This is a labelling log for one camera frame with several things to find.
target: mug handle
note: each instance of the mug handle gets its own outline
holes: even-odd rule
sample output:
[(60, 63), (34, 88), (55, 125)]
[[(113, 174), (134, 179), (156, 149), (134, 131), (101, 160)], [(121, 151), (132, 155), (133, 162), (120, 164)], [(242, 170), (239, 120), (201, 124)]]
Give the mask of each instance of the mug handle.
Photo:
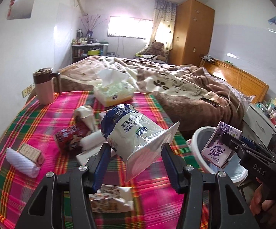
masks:
[(56, 77), (57, 79), (57, 89), (59, 94), (62, 93), (62, 82), (61, 82), (61, 73), (60, 72), (55, 72), (55, 73), (51, 73), (50, 77)]

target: finger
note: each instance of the finger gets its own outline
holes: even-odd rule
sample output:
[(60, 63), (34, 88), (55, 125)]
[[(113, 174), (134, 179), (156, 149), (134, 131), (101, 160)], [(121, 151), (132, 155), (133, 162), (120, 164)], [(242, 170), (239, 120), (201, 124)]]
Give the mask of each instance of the finger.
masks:
[(259, 183), (263, 183), (259, 178), (256, 177), (256, 179)]
[(276, 222), (276, 203), (274, 203), (273, 200), (266, 200), (262, 203), (262, 208), (265, 209), (270, 209), (268, 213), (271, 215), (268, 224), (272, 225), (273, 223)]
[(256, 203), (255, 197), (252, 198), (249, 208), (254, 216), (261, 212), (261, 205), (259, 203)]
[(272, 207), (272, 205), (275, 203), (275, 201), (274, 200), (266, 200), (266, 201), (264, 201), (263, 203), (262, 203), (262, 209), (264, 210), (264, 211), (268, 211), (271, 207)]
[(253, 194), (253, 199), (255, 201), (255, 203), (258, 205), (260, 204), (261, 200), (262, 200), (262, 185), (260, 185), (254, 192)]
[(272, 215), (276, 215), (276, 203), (274, 203), (273, 200), (266, 200), (262, 203), (262, 208), (267, 211), (268, 209), (270, 209), (268, 211), (269, 214), (272, 214)]

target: screw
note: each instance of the screw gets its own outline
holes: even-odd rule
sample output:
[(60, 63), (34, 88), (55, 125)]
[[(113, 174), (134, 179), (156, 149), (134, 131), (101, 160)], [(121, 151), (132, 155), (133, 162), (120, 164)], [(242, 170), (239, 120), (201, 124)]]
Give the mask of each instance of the screw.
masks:
[(194, 170), (194, 167), (193, 167), (192, 165), (186, 165), (186, 166), (185, 166), (185, 169), (186, 169), (187, 171), (191, 171), (191, 170)]
[(46, 177), (53, 177), (53, 176), (54, 176), (54, 172), (52, 172), (52, 171), (49, 171), (46, 174)]
[(87, 170), (87, 166), (86, 165), (81, 165), (80, 167), (79, 167), (79, 171), (85, 171), (85, 170)]
[(220, 177), (226, 177), (226, 173), (223, 172), (223, 171), (219, 171), (217, 174), (218, 174)]

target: wooden wardrobe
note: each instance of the wooden wardrobe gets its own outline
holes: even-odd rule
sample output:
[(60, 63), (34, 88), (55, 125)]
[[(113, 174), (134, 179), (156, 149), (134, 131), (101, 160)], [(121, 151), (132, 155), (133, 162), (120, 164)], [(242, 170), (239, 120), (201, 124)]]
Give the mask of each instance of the wooden wardrobe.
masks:
[(199, 66), (200, 54), (208, 54), (215, 10), (196, 0), (177, 6), (173, 48), (168, 63)]

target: red can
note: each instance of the red can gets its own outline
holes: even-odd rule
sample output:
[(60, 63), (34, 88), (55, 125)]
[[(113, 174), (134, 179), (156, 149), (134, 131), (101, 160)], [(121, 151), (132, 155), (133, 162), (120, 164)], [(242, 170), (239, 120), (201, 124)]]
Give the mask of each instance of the red can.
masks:
[(79, 147), (80, 140), (90, 133), (90, 129), (80, 121), (71, 127), (57, 132), (54, 135), (54, 140), (60, 151), (65, 153)]

